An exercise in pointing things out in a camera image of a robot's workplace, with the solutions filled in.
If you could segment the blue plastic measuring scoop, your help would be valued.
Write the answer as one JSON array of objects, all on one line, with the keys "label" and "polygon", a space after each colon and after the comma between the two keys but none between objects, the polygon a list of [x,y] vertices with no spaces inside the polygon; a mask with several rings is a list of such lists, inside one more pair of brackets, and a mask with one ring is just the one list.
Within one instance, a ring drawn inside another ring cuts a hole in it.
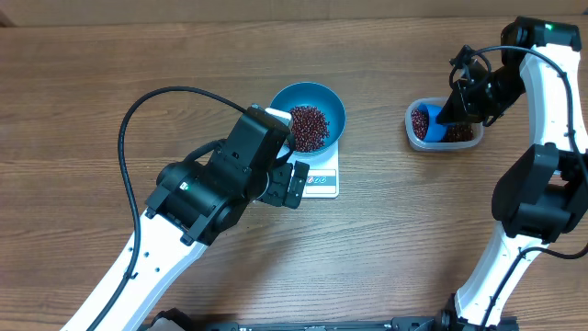
[{"label": "blue plastic measuring scoop", "polygon": [[428,119],[426,135],[423,137],[423,141],[426,143],[442,142],[450,128],[449,124],[439,124],[437,122],[442,108],[433,104],[421,103],[417,109]]}]

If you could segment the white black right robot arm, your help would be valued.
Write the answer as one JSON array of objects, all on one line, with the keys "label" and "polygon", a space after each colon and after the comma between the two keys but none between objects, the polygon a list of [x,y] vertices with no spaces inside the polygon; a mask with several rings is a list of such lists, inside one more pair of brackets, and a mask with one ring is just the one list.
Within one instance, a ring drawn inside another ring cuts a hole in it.
[{"label": "white black right robot arm", "polygon": [[502,67],[493,70],[489,48],[465,45],[451,60],[461,78],[438,124],[490,127],[520,96],[529,114],[527,151],[500,178],[492,193],[496,225],[469,279],[451,296],[432,330],[514,330],[503,308],[532,262],[541,254],[573,260],[586,255],[549,249],[571,232],[587,211],[587,130],[577,82],[582,40],[575,25],[517,17],[495,48]]}]

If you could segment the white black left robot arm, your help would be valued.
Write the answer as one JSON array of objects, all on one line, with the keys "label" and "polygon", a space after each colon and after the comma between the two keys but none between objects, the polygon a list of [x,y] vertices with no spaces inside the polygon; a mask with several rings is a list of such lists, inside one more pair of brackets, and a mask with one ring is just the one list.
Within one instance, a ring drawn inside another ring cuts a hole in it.
[{"label": "white black left robot arm", "polygon": [[67,330],[136,330],[170,285],[255,200],[296,209],[308,165],[280,151],[293,145],[292,117],[250,107],[202,165],[196,156],[167,165],[139,224]]}]

